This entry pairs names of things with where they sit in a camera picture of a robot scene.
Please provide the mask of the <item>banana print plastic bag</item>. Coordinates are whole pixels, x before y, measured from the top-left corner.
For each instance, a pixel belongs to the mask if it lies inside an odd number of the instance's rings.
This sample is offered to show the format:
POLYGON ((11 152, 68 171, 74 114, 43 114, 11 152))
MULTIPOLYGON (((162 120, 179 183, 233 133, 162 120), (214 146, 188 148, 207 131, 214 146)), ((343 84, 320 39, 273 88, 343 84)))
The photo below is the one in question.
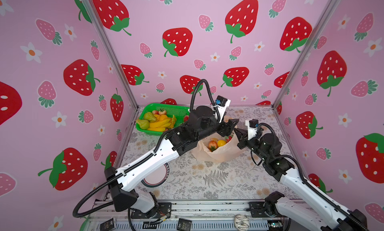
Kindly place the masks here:
POLYGON ((215 133, 199 141, 197 146, 191 150, 191 153, 201 162, 223 163, 236 159, 244 152, 244 150, 238 148, 238 143, 239 141, 234 131, 230 136, 226 137, 215 133), (208 149, 210 141, 218 143, 219 147, 214 152, 208 149))

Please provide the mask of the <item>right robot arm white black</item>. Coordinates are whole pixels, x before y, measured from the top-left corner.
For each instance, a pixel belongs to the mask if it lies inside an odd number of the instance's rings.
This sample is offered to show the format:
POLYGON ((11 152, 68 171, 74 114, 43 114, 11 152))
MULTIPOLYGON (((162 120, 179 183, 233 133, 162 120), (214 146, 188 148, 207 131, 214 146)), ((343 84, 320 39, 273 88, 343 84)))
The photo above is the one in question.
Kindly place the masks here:
POLYGON ((297 206, 280 192, 265 198, 263 208, 250 208, 252 212, 264 212, 268 216, 288 217, 311 231, 366 231, 367 218, 359 210, 351 211, 332 200, 317 186, 308 181, 299 163, 289 155, 280 153, 282 143, 275 133, 263 134, 256 129, 248 132, 235 129, 240 149, 248 148, 251 155, 260 158, 259 164, 281 184, 294 191, 313 212, 297 206))

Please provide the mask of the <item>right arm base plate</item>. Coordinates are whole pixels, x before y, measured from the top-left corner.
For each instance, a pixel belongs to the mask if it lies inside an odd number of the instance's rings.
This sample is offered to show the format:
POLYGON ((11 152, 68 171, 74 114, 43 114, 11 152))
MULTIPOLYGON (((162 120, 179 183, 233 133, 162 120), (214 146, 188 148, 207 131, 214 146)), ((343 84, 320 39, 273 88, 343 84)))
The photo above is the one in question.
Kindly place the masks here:
POLYGON ((247 212, 251 213, 252 218, 283 218, 274 204, 265 202, 249 202, 247 212))

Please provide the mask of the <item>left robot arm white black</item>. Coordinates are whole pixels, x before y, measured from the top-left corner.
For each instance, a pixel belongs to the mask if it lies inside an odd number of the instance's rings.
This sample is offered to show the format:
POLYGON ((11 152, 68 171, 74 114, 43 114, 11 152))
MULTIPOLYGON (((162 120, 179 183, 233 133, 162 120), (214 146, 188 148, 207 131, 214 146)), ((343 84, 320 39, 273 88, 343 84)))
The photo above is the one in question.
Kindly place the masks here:
POLYGON ((151 212, 157 205, 156 198, 150 193, 135 191, 135 187, 149 174, 165 163, 177 159, 196 148, 198 142, 215 133, 222 137, 229 136, 238 119, 224 122, 216 118, 214 111, 207 106, 199 106, 191 111, 189 119, 176 128, 164 132, 152 150, 132 163, 115 169, 105 170, 112 205, 116 212, 129 208, 142 213, 151 212))

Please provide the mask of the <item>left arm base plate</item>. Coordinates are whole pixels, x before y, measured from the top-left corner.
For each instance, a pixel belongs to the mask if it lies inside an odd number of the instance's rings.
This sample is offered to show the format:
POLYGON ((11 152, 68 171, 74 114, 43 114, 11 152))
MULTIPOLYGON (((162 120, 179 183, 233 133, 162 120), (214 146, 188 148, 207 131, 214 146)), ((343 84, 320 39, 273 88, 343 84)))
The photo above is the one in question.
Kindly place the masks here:
POLYGON ((160 202, 155 204, 155 206, 148 211, 143 213, 139 210, 132 209, 130 217, 131 219, 160 219, 162 217, 170 217, 172 211, 172 203, 169 202, 160 202))

